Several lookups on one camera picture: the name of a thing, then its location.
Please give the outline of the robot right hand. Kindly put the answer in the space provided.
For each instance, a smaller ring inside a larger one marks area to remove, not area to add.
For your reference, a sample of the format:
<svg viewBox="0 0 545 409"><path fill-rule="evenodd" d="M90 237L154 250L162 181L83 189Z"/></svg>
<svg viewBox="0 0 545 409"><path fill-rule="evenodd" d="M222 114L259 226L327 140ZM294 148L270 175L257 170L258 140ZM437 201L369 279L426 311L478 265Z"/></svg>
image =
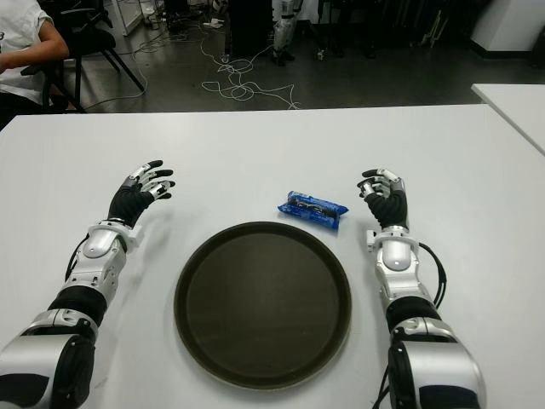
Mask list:
<svg viewBox="0 0 545 409"><path fill-rule="evenodd" d="M381 228L393 226L409 229L408 201L404 181L387 169L372 169L362 173L357 185L359 197L368 205Z"/></svg>

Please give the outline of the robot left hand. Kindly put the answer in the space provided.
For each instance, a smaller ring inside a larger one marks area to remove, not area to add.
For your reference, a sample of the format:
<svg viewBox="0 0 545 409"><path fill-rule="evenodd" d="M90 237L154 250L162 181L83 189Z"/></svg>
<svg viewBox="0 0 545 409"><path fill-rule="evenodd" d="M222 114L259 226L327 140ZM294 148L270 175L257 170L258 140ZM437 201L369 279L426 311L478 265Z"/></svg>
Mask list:
<svg viewBox="0 0 545 409"><path fill-rule="evenodd" d="M171 198L175 182L173 170L164 169L162 160L145 163L131 172L115 192L107 220L133 228L142 213L154 202Z"/></svg>

